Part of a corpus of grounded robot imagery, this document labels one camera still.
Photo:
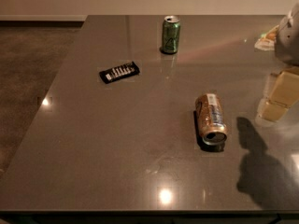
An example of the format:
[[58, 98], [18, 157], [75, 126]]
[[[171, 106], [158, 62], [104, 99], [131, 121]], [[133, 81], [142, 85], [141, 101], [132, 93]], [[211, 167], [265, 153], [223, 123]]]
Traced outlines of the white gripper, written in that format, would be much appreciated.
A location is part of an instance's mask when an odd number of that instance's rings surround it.
[[[296, 3], [280, 21], [275, 41], [276, 57], [284, 63], [299, 65], [299, 3]], [[279, 121], [299, 100], [299, 67], [271, 73], [265, 85], [264, 96], [257, 109], [257, 119]]]

